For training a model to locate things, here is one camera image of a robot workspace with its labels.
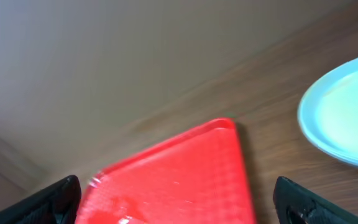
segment light blue plate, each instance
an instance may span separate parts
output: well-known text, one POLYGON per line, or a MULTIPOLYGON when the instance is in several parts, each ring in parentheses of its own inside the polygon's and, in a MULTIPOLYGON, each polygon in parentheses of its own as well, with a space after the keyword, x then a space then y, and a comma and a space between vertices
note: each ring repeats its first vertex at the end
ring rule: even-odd
POLYGON ((298 120, 312 144, 358 166, 358 58, 325 74, 306 91, 298 120))

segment red plastic tray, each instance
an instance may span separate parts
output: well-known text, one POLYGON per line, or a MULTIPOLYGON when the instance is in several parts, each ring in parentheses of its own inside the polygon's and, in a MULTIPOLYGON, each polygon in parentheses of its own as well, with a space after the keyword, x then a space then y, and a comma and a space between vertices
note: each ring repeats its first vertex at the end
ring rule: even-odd
POLYGON ((209 121, 102 170, 85 223, 256 223, 235 124, 209 121))

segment wooden table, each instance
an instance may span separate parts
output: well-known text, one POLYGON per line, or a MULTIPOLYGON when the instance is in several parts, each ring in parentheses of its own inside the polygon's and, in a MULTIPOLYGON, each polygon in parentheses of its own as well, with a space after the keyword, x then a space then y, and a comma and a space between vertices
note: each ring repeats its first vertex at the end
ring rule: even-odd
POLYGON ((259 223, 278 223, 272 194, 280 175, 358 215, 358 169, 313 147, 296 118, 307 88, 357 57, 358 2, 126 127, 95 167, 228 116, 239 124, 259 223))

